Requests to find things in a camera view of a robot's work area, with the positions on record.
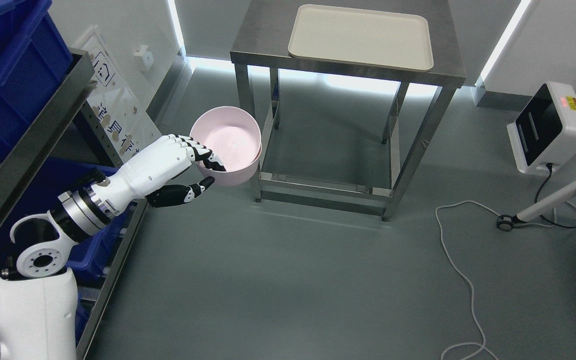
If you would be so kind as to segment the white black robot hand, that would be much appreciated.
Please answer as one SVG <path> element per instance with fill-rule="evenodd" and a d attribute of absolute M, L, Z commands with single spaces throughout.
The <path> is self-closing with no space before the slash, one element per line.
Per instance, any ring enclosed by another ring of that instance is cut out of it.
<path fill-rule="evenodd" d="M 210 148 L 189 136 L 164 135 L 131 157 L 109 177 L 107 186 L 94 185 L 94 193 L 115 213 L 135 199 L 147 199 L 156 208 L 176 207 L 192 202 L 214 182 L 206 177 L 188 186 L 167 185 L 194 163 L 224 173 L 226 166 Z"/>

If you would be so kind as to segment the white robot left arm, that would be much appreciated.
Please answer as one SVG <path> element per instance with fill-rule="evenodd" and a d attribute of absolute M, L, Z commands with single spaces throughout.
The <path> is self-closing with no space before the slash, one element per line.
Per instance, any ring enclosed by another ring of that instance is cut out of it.
<path fill-rule="evenodd" d="M 71 251 L 123 214 L 143 192 L 124 169 L 66 191 L 43 213 L 13 224 L 22 246 L 9 275 L 0 269 L 0 359 L 75 360 L 78 289 Z"/>

